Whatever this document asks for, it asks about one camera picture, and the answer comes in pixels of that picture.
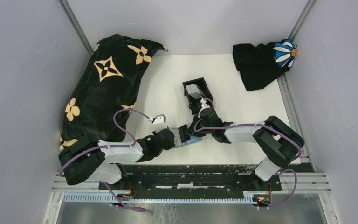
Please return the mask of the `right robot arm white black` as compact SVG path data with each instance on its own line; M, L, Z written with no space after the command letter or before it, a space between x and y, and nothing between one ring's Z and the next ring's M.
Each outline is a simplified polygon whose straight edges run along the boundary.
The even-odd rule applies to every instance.
M219 143L256 143L265 153L265 158L253 171L250 178L255 190L263 190L270 178L282 172L292 161L302 155L304 139L277 116L269 116L258 123L238 124L225 122L213 108L206 108L195 115L191 124L179 129L183 141L191 137L211 135Z

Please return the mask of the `black plastic bin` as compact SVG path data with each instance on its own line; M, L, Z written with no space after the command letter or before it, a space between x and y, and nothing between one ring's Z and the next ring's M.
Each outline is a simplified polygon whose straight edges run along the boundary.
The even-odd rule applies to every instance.
M185 81L182 83L184 88L184 96L188 100L188 107L192 115L196 115L200 111L200 101L202 98L213 101L213 96L203 77Z

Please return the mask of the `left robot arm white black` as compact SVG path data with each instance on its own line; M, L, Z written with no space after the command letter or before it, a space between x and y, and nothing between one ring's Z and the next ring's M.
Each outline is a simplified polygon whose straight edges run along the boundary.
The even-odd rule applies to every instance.
M85 137L59 153L59 176L70 186L90 180L121 190L128 184L123 163L151 161L174 146L175 135L168 128L137 139L135 145Z

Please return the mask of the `green leather card holder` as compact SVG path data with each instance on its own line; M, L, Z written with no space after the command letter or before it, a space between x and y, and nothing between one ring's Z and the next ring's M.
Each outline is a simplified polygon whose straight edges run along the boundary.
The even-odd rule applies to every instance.
M173 148L185 147L202 140L201 137L186 134L189 127L190 124L185 124L181 127L170 129L170 131L174 134Z

